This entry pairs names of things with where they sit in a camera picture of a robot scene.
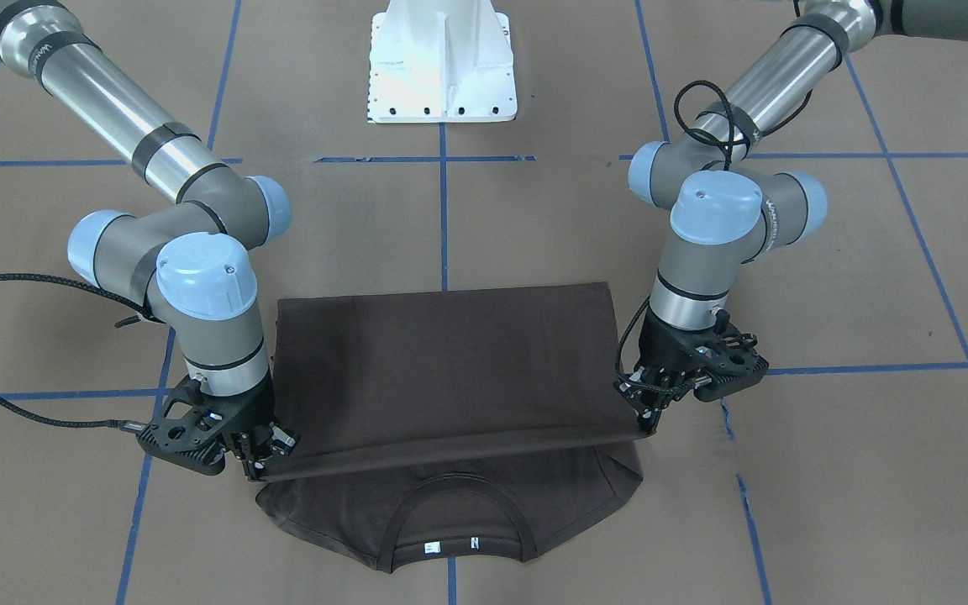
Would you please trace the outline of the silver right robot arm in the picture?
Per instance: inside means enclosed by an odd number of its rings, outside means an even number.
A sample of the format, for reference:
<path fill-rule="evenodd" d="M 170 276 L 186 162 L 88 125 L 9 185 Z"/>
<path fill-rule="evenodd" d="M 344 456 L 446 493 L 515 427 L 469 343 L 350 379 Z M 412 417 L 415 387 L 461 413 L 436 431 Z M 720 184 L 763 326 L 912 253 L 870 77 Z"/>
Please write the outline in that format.
<path fill-rule="evenodd" d="M 55 428 L 130 433 L 155 459 L 216 476 L 227 462 L 266 479 L 298 436 L 274 410 L 271 360 L 250 252 L 292 221 L 285 189 L 241 176 L 127 76 L 59 1 L 0 1 L 0 66 L 34 82 L 111 146 L 166 200 L 137 215 L 99 210 L 66 242 L 76 278 L 0 273 L 90 292 L 124 305 L 130 321 L 176 334 L 186 375 L 147 421 L 42 416 L 0 395 L 0 406 Z"/>

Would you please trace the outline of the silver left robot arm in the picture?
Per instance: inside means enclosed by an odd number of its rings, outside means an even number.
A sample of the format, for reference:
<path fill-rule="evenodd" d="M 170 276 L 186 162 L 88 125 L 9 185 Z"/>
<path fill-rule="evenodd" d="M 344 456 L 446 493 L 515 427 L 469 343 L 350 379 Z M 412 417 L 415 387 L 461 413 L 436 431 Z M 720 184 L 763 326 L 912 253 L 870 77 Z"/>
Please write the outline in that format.
<path fill-rule="evenodd" d="M 825 189 L 800 171 L 765 175 L 742 161 L 807 106 L 815 85 L 875 37 L 968 42 L 968 1 L 807 1 L 779 39 L 670 142 L 631 158 L 629 189 L 668 214 L 634 369 L 615 388 L 643 433 L 687 394 L 714 402 L 755 386 L 769 369 L 753 334 L 726 309 L 739 268 L 821 227 Z"/>

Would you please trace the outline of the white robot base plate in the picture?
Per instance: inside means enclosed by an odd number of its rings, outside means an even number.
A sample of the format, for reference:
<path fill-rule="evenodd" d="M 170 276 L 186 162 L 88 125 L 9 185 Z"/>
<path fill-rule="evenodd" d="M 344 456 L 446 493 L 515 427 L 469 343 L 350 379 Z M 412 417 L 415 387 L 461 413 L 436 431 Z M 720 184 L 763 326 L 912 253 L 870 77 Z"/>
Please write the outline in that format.
<path fill-rule="evenodd" d="M 491 1 L 392 1 L 370 26 L 366 120 L 502 123 L 518 115 L 511 27 Z"/>

